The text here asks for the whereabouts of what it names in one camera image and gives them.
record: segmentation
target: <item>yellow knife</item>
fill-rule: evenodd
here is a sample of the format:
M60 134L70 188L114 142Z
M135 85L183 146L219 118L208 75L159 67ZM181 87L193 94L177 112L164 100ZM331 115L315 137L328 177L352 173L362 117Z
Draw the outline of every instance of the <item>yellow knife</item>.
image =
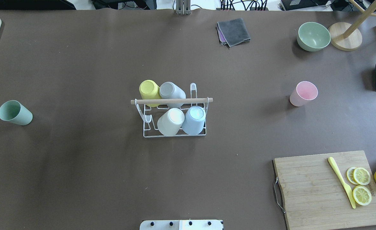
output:
M338 169L338 165L335 162L334 158L329 157L328 163L330 163L330 165L333 168L334 172L336 173L338 179L340 179L340 182L341 182L342 186L344 187L345 192L347 193L348 199L350 200L351 206L353 208L356 208L356 201L353 198L353 191L351 190L350 185L347 185L347 183L344 181L343 177L341 176L340 169Z

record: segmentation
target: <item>mint green cup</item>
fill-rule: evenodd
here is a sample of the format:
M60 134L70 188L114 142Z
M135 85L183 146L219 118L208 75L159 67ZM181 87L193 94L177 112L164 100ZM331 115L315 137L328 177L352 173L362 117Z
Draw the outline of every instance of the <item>mint green cup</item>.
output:
M33 119L33 114L18 101L5 102L0 107L0 119L18 125L27 125Z
M317 22L306 22L299 27L297 43L306 51L319 51L330 44L330 41L330 32Z

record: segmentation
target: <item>wooden cutting board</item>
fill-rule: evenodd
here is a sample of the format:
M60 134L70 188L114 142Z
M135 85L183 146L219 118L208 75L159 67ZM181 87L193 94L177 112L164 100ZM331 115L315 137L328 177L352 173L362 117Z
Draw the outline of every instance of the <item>wooden cutting board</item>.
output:
M363 167L371 174L367 206L353 209L337 175L328 163L333 157L347 184L347 169ZM327 153L274 159L288 230L329 230L376 225L376 183L364 151Z

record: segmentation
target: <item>bowl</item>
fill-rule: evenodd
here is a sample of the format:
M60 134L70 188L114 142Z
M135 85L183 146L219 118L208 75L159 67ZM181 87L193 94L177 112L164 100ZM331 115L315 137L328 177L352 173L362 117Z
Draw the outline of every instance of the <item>bowl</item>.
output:
M317 22L306 22L299 28L297 43L306 51L314 52L330 44L330 32Z

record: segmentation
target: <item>lemon slice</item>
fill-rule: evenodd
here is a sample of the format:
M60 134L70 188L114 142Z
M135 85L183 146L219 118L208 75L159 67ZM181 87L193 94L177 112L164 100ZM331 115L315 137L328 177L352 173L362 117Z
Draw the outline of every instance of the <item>lemon slice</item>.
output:
M354 180L354 176L353 176L354 169L356 169L356 167L351 167L347 169L347 179L349 182L353 183L354 185L358 185L358 183Z
M354 181L357 182L359 185L368 185L369 181L371 180L369 172L361 167L354 169L353 178Z
M353 189L353 197L354 200L356 200L356 202L362 206L369 205L372 199L371 192L365 186L362 185L357 185Z

